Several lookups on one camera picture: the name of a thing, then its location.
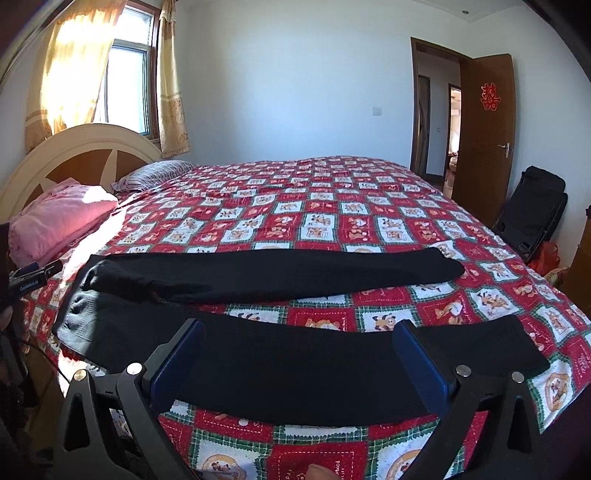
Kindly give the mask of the black pants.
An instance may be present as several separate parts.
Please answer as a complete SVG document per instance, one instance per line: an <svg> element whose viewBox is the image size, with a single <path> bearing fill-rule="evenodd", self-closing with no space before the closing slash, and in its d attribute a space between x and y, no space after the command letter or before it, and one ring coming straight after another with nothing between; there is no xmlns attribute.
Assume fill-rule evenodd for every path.
<svg viewBox="0 0 591 480"><path fill-rule="evenodd" d="M64 348L118 373L193 319L203 342L180 362L176 400L271 425L395 424L440 411L454 393L445 375L419 395L410 373L424 356L403 332L413 317L363 332L228 307L437 285L464 271L433 247L94 255L77 272L52 332Z"/></svg>

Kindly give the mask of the red patchwork cartoon bedspread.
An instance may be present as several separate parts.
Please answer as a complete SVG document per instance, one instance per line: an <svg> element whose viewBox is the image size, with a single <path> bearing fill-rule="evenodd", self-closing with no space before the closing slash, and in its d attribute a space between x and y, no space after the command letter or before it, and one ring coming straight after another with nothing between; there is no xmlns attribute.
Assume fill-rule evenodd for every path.
<svg viewBox="0 0 591 480"><path fill-rule="evenodd" d="M93 253L213 253L257 249L398 252L434 246L461 261L457 281L245 306L306 325L464 325L514 314L550 363L530 391L542 429L541 475L590 475L590 321L503 240L408 169L360 157L197 167L148 191L62 254L64 272L33 293L27 326L66 373L80 366L52 333L59 305ZM164 430L205 479L301 479L317 463L345 479L398 479L433 432L431 417L402 424L315 429L270 426L174 404Z"/></svg>

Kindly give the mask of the striped grey pillow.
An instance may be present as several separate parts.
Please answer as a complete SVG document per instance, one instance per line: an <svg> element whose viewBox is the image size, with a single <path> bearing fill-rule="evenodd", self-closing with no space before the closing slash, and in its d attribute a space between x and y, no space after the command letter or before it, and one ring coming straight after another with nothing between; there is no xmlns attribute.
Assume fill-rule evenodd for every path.
<svg viewBox="0 0 591 480"><path fill-rule="evenodd" d="M111 184L116 193L142 192L168 180L179 177L194 169L191 162L184 160L161 160L146 164Z"/></svg>

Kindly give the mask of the pink pillow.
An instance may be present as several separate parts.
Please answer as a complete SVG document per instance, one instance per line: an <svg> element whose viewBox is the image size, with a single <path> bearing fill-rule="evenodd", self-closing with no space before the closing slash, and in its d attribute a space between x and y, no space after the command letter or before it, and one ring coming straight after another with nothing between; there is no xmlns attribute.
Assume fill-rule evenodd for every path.
<svg viewBox="0 0 591 480"><path fill-rule="evenodd" d="M84 185L68 178L10 219L10 257L18 267L45 265L117 206L117 198L101 186Z"/></svg>

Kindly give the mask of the window with frame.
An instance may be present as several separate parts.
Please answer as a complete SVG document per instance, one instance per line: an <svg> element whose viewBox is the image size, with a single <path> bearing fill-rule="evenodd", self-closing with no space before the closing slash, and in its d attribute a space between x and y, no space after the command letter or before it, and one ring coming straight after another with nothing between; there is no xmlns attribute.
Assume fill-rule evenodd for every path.
<svg viewBox="0 0 591 480"><path fill-rule="evenodd" d="M157 137L156 47L159 10L126 3L97 99L93 121L122 126L150 140Z"/></svg>

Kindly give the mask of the brown wooden door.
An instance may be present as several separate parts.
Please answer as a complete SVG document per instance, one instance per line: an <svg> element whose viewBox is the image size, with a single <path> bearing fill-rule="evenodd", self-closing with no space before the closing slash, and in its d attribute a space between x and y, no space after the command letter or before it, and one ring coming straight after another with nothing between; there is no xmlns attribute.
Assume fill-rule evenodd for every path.
<svg viewBox="0 0 591 480"><path fill-rule="evenodd" d="M481 86L494 82L502 101L485 111ZM506 201L513 163L516 94L512 56L499 54L461 63L461 133L452 199L491 227ZM511 143L506 158L498 145Z"/></svg>

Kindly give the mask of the left yellow curtain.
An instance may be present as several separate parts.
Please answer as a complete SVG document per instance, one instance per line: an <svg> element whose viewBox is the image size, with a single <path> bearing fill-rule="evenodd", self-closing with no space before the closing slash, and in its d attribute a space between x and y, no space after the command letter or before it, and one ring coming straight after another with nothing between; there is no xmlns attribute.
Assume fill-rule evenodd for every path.
<svg viewBox="0 0 591 480"><path fill-rule="evenodd" d="M24 145L90 123L124 1L75 1L43 34L29 86Z"/></svg>

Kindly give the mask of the yellow curtain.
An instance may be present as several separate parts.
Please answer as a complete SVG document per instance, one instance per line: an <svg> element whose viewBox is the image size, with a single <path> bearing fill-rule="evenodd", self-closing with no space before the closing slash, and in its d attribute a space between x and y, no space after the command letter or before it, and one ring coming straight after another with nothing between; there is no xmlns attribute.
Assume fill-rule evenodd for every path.
<svg viewBox="0 0 591 480"><path fill-rule="evenodd" d="M190 150L176 66L175 12L175 1L167 0L162 3L158 26L156 93L160 150L163 159Z"/></svg>
<svg viewBox="0 0 591 480"><path fill-rule="evenodd" d="M90 123L124 1L75 1L43 34L29 86L24 145Z"/></svg>

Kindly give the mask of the red double happiness decal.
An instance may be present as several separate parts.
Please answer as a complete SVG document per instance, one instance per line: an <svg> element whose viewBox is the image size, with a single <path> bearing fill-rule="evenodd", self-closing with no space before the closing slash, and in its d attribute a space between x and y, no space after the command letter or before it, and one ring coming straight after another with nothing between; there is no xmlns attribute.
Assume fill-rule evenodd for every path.
<svg viewBox="0 0 591 480"><path fill-rule="evenodd" d="M502 101L494 82L486 82L481 86L480 102L485 111L496 111Z"/></svg>

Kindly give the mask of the right yellow curtain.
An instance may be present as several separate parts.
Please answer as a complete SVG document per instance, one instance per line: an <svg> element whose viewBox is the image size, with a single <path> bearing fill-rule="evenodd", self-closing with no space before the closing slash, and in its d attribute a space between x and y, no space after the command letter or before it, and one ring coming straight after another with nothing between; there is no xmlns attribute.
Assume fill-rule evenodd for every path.
<svg viewBox="0 0 591 480"><path fill-rule="evenodd" d="M160 150L163 159L190 150L176 66L175 12L175 1L167 0L162 3L158 26L156 93Z"/></svg>

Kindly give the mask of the cream and brown headboard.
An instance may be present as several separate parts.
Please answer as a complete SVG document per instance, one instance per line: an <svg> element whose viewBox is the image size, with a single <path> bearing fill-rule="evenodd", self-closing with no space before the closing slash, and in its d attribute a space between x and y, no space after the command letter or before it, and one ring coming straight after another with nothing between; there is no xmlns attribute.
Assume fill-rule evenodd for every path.
<svg viewBox="0 0 591 480"><path fill-rule="evenodd" d="M115 181L160 159L153 142L124 127L85 124L67 129L27 154L8 177L1 190L1 220L68 178L109 191Z"/></svg>

